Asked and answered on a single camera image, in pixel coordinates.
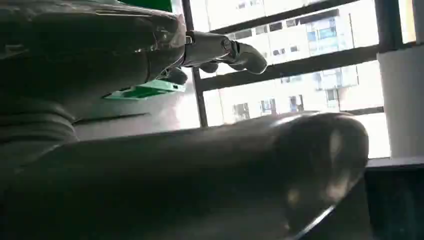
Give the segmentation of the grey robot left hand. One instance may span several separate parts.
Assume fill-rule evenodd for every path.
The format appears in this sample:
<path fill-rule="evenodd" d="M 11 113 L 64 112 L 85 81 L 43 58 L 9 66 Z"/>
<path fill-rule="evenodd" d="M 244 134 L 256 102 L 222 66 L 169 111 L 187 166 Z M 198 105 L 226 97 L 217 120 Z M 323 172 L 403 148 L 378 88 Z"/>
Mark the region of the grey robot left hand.
<path fill-rule="evenodd" d="M 79 140 L 118 90 L 265 58 L 180 16 L 116 0 L 0 3 L 3 240 L 297 240 L 363 177 L 364 126 L 341 112 Z"/>

